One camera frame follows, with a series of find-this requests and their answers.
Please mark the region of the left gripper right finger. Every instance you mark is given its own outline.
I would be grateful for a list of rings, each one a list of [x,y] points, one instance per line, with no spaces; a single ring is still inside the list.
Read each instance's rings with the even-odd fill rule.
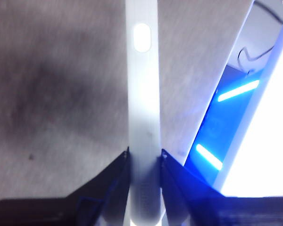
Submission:
[[[226,197],[199,172],[161,151],[160,185],[170,226],[283,226],[283,197]]]

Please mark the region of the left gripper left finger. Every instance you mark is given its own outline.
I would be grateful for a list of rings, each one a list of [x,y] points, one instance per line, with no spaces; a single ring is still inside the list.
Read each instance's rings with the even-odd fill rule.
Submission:
[[[0,200],[0,226],[95,226],[100,218],[124,222],[130,187],[130,152],[64,197]]]

